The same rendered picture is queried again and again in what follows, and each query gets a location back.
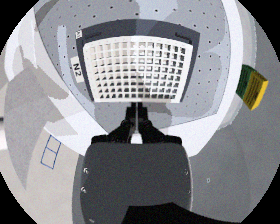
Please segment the white n2 label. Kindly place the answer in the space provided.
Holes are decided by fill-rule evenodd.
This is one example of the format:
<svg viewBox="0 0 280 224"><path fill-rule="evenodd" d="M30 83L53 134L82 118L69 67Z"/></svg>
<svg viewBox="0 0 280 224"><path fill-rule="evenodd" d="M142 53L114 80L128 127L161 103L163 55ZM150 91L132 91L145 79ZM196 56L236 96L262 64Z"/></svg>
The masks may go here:
<svg viewBox="0 0 280 224"><path fill-rule="evenodd" d="M84 82L84 78L83 78L83 74L82 74L82 71L81 71L78 56L70 58L70 60L71 60L72 68L73 68L74 75L75 75L77 83L78 82Z"/></svg>

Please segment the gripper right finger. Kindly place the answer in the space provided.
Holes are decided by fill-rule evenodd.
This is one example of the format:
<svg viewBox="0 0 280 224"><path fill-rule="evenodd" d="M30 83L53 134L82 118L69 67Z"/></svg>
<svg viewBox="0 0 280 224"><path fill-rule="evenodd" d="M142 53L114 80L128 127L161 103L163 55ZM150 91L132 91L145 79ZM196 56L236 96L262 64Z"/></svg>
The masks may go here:
<svg viewBox="0 0 280 224"><path fill-rule="evenodd" d="M148 120L147 107L143 107L142 102L137 102L137 131L141 134L142 143L171 142L182 145L182 139L179 136L165 135L153 126L152 122Z"/></svg>

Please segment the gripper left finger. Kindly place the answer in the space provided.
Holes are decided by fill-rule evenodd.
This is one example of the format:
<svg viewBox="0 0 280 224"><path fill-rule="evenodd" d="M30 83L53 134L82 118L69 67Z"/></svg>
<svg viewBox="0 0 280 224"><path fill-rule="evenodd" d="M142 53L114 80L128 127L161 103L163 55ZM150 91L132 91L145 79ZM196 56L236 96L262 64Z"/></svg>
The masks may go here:
<svg viewBox="0 0 280 224"><path fill-rule="evenodd" d="M135 127L134 127L135 125ZM132 135L136 131L136 102L131 102L131 107L126 108L125 120L119 127L108 135L96 135L91 138L91 144L97 142L131 143Z"/></svg>

